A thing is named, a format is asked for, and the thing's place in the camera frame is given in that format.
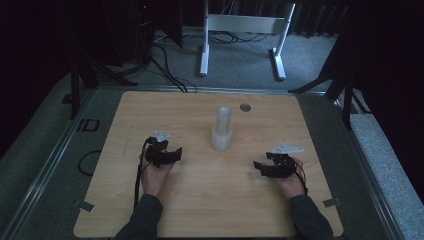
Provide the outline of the dark equipment rack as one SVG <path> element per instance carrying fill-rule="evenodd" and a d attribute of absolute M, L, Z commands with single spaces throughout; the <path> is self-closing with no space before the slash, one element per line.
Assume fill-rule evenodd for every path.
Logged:
<path fill-rule="evenodd" d="M 155 31 L 152 0 L 101 0 L 121 62 L 149 62 Z"/>

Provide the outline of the person's left hand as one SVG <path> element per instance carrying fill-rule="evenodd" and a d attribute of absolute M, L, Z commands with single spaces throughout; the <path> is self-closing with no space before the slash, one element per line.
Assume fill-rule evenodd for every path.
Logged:
<path fill-rule="evenodd" d="M 148 161 L 142 164 L 141 184 L 143 192 L 158 197 L 164 188 L 173 164 L 164 164 L 159 168 Z"/>

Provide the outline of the stack of clear plastic cups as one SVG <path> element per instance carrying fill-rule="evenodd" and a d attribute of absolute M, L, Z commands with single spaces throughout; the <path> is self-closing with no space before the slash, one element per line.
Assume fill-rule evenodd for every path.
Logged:
<path fill-rule="evenodd" d="M 211 132 L 211 145 L 215 151 L 224 152 L 231 144 L 232 139 L 232 109 L 221 106 L 216 109 L 216 121 Z"/>

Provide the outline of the black metal stand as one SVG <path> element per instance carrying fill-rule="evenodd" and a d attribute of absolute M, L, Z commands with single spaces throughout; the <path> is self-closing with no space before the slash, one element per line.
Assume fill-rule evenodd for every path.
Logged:
<path fill-rule="evenodd" d="M 325 60 L 318 77 L 302 87 L 290 90 L 290 93 L 293 94 L 303 94 L 327 80 L 331 80 L 332 83 L 324 96 L 328 100 L 336 101 L 341 93 L 344 93 L 342 119 L 348 130 L 352 129 L 350 114 L 353 98 L 353 80 L 350 74 L 350 64 L 352 62 L 350 51 L 354 46 L 355 42 L 349 42 L 343 34 L 340 34 Z"/>
<path fill-rule="evenodd" d="M 117 73 L 100 64 L 84 51 L 76 53 L 71 62 L 71 93 L 65 96 L 65 100 L 71 104 L 71 119 L 74 119 L 77 116 L 81 107 L 79 80 L 82 79 L 85 86 L 89 89 L 96 89 L 99 85 L 99 80 L 97 79 L 94 69 L 99 70 L 101 73 L 106 74 L 122 85 L 137 86 L 137 83 L 131 82 L 119 76 Z"/>

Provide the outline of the person's right hand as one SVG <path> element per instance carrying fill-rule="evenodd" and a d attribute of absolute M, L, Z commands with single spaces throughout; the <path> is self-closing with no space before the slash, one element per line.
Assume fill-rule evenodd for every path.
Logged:
<path fill-rule="evenodd" d="M 280 188 L 283 196 L 289 200 L 293 197 L 306 194 L 305 180 L 303 178 L 303 162 L 294 159 L 296 172 L 288 178 L 276 178 L 274 182 Z"/>

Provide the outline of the white desk frame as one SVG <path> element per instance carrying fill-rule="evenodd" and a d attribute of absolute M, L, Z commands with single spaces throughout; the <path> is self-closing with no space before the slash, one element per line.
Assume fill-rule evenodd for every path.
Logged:
<path fill-rule="evenodd" d="M 289 3 L 282 17 L 222 15 L 211 14 L 209 12 L 209 0 L 204 0 L 204 37 L 199 69 L 200 75 L 206 76 L 208 74 L 209 32 L 225 31 L 234 33 L 240 32 L 278 35 L 278 43 L 276 47 L 273 48 L 271 51 L 271 60 L 275 65 L 277 78 L 279 80 L 285 80 L 286 72 L 284 69 L 283 58 L 281 56 L 281 53 L 288 34 L 295 7 L 295 3 Z"/>

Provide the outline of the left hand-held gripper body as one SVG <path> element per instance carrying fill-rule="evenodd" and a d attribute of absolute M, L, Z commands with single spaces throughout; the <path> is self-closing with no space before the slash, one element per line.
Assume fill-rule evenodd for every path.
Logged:
<path fill-rule="evenodd" d="M 155 130 L 154 135 L 147 139 L 148 148 L 145 150 L 144 158 L 155 167 L 158 160 L 169 159 L 166 156 L 169 139 L 170 134 Z"/>

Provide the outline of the dark curtain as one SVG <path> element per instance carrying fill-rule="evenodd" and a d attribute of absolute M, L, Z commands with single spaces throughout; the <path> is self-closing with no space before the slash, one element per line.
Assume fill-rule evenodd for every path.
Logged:
<path fill-rule="evenodd" d="M 305 37 L 335 36 L 341 33 L 350 13 L 349 6 L 298 4 L 292 15 L 289 33 Z"/>

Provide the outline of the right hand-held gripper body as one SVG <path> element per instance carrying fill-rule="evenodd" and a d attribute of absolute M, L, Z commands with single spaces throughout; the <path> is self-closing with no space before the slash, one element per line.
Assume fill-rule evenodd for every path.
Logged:
<path fill-rule="evenodd" d="M 281 154 L 282 159 L 280 163 L 274 163 L 273 166 L 277 166 L 281 171 L 280 177 L 274 178 L 288 178 L 296 172 L 295 162 L 290 156 L 291 153 L 300 153 L 304 149 L 298 146 L 292 146 L 287 144 L 280 144 L 277 147 L 271 149 L 272 153 Z"/>

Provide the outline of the metal rail frame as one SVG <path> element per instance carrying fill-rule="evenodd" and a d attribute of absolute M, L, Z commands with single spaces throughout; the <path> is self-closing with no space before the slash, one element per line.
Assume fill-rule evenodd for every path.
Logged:
<path fill-rule="evenodd" d="M 251 110 L 243 112 L 241 104 Z M 216 109 L 232 109 L 232 139 L 211 145 Z M 283 90 L 168 86 L 88 91 L 0 240 L 110 240 L 141 194 L 138 165 L 154 131 L 182 148 L 162 191 L 160 240 L 277 240 L 294 234 L 276 184 L 254 168 L 280 144 L 302 147 L 310 197 L 335 238 L 405 240 L 372 187 L 372 174 L 339 108 L 318 95 Z M 342 204 L 326 208 L 324 200 Z M 83 200 L 92 212 L 74 206 Z"/>

